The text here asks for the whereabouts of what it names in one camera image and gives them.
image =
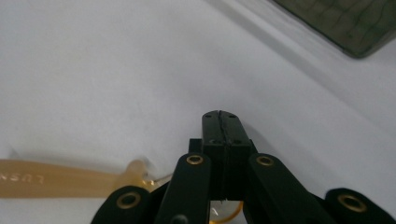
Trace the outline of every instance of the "white tablecloth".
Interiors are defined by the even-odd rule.
[[[351,59],[263,0],[4,0],[0,158],[162,176],[221,109],[311,192],[396,217],[395,52]],[[103,201],[0,200],[0,223],[89,223]]]

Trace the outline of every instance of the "screw hole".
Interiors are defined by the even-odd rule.
[[[256,162],[260,165],[264,166],[272,166],[274,165],[273,159],[266,157],[266,156],[260,156],[256,159]]]
[[[140,203],[141,197],[137,192],[129,192],[122,194],[117,199],[117,206],[120,209],[129,209],[137,206]]]
[[[191,165],[198,165],[198,164],[201,164],[203,161],[204,161],[204,158],[202,158],[201,156],[196,156],[196,155],[189,156],[187,158],[187,162]]]
[[[341,194],[338,196],[337,199],[341,205],[343,205],[345,208],[351,211],[357,213],[362,213],[367,211],[366,204],[353,195]]]

